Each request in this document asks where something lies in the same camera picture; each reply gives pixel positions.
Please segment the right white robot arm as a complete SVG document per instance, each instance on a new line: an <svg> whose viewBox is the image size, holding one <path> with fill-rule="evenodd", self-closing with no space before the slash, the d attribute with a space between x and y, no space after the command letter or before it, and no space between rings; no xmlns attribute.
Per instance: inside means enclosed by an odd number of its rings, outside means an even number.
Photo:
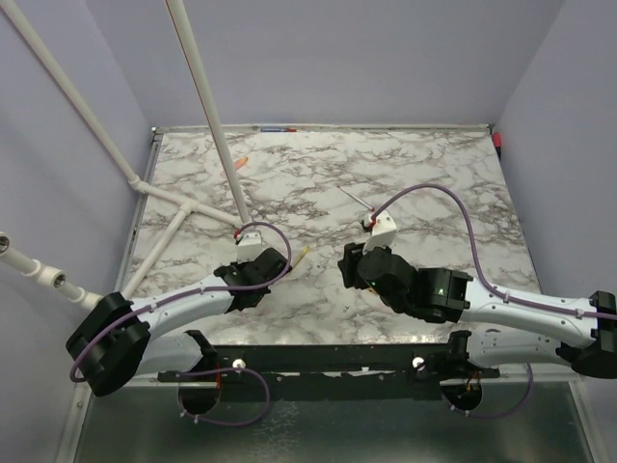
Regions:
<svg viewBox="0 0 617 463"><path fill-rule="evenodd" d="M345 287L372 289L395 313L427 323L493 323L443 353L444 369L464 377L504 364L548 363L593 378L616 376L616 297L557 298L484 284L442 267L414 268L390 248L349 243L337 267Z"/></svg>

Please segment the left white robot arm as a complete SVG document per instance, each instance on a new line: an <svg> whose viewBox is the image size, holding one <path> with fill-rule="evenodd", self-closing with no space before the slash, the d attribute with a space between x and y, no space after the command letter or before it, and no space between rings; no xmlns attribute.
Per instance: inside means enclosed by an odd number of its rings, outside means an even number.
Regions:
<svg viewBox="0 0 617 463"><path fill-rule="evenodd" d="M73 359L70 379L102 397L152 372L178 369L195 381L206 378L213 358L203 350L203 337L159 340L194 321L256 307L289 268L288 257L267 248L253 260L221 266L165 294L134 300L119 292L103 296L66 342Z"/></svg>

